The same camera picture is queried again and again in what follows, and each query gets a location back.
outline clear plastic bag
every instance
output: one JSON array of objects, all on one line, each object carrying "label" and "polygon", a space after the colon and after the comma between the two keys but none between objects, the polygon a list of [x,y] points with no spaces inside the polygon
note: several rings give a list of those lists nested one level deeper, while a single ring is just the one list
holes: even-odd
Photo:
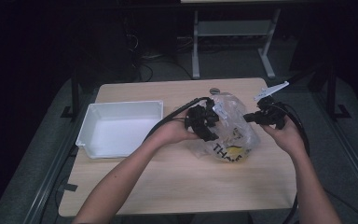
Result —
[{"label": "clear plastic bag", "polygon": [[260,143],[260,139],[252,126],[245,121],[245,105],[234,95],[224,92],[210,97],[214,100],[214,112],[219,115],[216,126],[209,128],[219,138],[214,141],[193,141],[192,150],[198,157],[213,155],[220,161],[243,161],[249,156],[252,148]]}]

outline table top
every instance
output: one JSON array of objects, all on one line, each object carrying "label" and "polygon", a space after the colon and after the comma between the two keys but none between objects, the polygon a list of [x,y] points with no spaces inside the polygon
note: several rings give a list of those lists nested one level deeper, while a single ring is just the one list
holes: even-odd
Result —
[{"label": "table top", "polygon": [[[256,96],[266,88],[261,78],[234,78],[103,85],[96,103],[162,100],[164,115],[191,100],[209,96],[211,88],[237,96],[248,112],[257,111]],[[118,211],[127,214],[175,214],[289,208],[296,195],[296,175],[289,156],[258,125],[261,139],[250,156],[237,163],[197,157],[191,141],[162,148],[146,167],[130,197]],[[122,159],[87,157],[79,149],[59,213],[75,216],[97,183]]]}]

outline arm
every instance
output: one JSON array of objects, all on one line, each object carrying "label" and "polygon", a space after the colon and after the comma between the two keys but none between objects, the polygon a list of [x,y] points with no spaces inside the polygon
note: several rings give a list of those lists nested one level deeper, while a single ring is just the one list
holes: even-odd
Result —
[{"label": "arm", "polygon": [[313,169],[296,125],[286,116],[282,130],[270,126],[262,126],[262,128],[293,161],[296,170],[300,223],[341,223]]},{"label": "arm", "polygon": [[108,223],[127,200],[145,167],[161,147],[197,138],[185,129],[181,121],[162,125],[101,180],[80,208],[73,223]]}]

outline white plastic tray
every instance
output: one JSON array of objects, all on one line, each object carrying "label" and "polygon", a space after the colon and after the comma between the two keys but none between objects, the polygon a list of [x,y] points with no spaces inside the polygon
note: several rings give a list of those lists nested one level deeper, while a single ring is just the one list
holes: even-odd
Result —
[{"label": "white plastic tray", "polygon": [[127,157],[162,117],[162,101],[90,104],[76,145],[92,159]]}]

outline forearm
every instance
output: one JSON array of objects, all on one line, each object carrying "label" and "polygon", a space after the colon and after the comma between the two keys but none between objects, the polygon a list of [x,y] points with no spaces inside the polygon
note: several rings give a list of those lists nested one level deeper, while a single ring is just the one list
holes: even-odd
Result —
[{"label": "forearm", "polygon": [[339,217],[328,200],[308,155],[304,152],[297,153],[291,157],[296,169],[300,222],[303,224],[340,223]]},{"label": "forearm", "polygon": [[160,147],[145,141],[127,159],[106,175],[91,192],[74,223],[106,223],[127,200],[147,164]]}]

